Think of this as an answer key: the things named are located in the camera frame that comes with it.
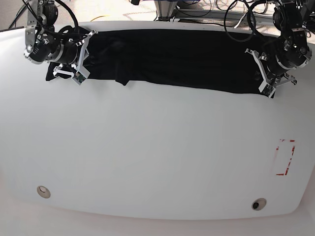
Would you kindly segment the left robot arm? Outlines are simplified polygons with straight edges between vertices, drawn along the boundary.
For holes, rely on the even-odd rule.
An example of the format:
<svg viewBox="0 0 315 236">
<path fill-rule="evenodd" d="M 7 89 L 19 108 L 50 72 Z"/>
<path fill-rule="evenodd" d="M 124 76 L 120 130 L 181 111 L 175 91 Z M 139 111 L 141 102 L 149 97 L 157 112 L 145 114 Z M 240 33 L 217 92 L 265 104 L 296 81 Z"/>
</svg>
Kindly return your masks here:
<svg viewBox="0 0 315 236">
<path fill-rule="evenodd" d="M 271 39 L 257 30 L 254 9 L 261 4 L 275 5 L 272 23 L 280 36 Z M 308 20 L 315 8 L 315 2 L 308 0 L 299 5 L 295 0 L 256 0 L 252 4 L 244 1 L 245 14 L 251 33 L 238 39 L 223 24 L 226 35 L 235 42 L 246 43 L 254 37 L 262 42 L 262 52 L 246 48 L 257 66 L 256 71 L 241 72 L 236 78 L 225 79 L 219 89 L 231 93 L 256 93 L 271 97 L 276 89 L 286 83 L 296 84 L 289 71 L 305 67 L 312 59 L 312 50 L 307 43 Z"/>
</svg>

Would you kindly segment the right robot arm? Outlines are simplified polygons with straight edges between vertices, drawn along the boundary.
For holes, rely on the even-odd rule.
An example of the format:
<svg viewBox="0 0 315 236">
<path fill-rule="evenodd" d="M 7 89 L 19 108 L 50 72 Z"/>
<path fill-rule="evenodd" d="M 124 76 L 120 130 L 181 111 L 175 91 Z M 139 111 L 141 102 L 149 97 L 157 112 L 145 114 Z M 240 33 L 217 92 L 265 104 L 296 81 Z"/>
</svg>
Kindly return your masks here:
<svg viewBox="0 0 315 236">
<path fill-rule="evenodd" d="M 73 27 L 68 25 L 55 31 L 59 16 L 56 3 L 70 14 Z M 61 0 L 23 1 L 23 5 L 28 10 L 24 57 L 34 64 L 56 63 L 53 76 L 66 75 L 77 84 L 82 84 L 90 75 L 84 66 L 84 61 L 90 55 L 88 45 L 98 31 L 80 33 L 76 16 Z"/>
</svg>

